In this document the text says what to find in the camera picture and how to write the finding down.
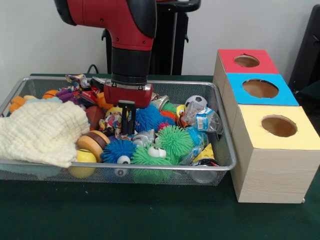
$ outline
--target yellow box top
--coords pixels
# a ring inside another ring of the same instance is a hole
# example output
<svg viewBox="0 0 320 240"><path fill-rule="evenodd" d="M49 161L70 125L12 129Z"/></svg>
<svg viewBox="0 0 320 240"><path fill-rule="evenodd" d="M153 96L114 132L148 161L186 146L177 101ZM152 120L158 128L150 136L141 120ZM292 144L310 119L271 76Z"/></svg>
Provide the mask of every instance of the yellow box top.
<svg viewBox="0 0 320 240"><path fill-rule="evenodd" d="M301 106L239 105L257 149L320 150L320 137Z"/></svg>

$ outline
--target wire mesh basket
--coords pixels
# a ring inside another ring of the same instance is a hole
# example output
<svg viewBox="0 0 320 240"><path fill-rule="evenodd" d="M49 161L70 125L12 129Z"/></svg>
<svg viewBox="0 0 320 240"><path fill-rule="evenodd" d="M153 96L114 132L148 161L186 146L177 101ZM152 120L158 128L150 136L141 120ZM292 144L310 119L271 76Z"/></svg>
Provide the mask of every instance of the wire mesh basket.
<svg viewBox="0 0 320 240"><path fill-rule="evenodd" d="M167 166L74 162L68 169L19 160L0 159L0 179L26 181L136 183L166 185L217 186L226 172L236 165L236 154L230 136L219 90L213 83L152 80L154 92L168 95L170 102L184 104L193 95L203 96L208 106L221 118L223 134L208 133L215 160L220 166ZM46 91L69 86L64 77L30 76L21 79L0 106L1 117L9 113L16 96L41 98Z"/></svg>

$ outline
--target white towel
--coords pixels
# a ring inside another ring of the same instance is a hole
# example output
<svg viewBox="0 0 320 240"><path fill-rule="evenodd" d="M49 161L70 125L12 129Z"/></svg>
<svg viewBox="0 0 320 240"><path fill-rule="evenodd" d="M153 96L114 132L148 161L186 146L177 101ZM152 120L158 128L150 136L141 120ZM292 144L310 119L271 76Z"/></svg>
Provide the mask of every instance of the white towel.
<svg viewBox="0 0 320 240"><path fill-rule="evenodd" d="M89 132L85 111L73 102L33 102L0 118L0 159L68 168L76 141Z"/></svg>

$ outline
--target red square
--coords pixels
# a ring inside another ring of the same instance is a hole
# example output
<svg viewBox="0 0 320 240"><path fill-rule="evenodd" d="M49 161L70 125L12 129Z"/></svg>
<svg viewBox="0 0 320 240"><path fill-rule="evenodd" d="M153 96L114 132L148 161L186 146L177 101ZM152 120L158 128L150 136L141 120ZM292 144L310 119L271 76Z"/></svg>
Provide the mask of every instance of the red square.
<svg viewBox="0 0 320 240"><path fill-rule="evenodd" d="M266 50L219 49L227 74L279 74Z"/></svg>

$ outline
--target wooden box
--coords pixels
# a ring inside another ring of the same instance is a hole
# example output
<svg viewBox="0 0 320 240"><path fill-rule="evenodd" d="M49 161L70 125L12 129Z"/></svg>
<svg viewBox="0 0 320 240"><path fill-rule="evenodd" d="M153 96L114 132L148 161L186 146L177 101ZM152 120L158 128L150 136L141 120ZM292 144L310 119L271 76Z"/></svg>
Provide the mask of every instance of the wooden box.
<svg viewBox="0 0 320 240"><path fill-rule="evenodd" d="M219 49L216 55L213 83L221 96L227 74L278 74L278 70L265 50Z"/></svg>
<svg viewBox="0 0 320 240"><path fill-rule="evenodd" d="M299 106L280 74L228 73L222 101L230 131L238 104Z"/></svg>
<svg viewBox="0 0 320 240"><path fill-rule="evenodd" d="M231 171L241 203L301 203L320 164L320 138L300 106L239 105Z"/></svg>

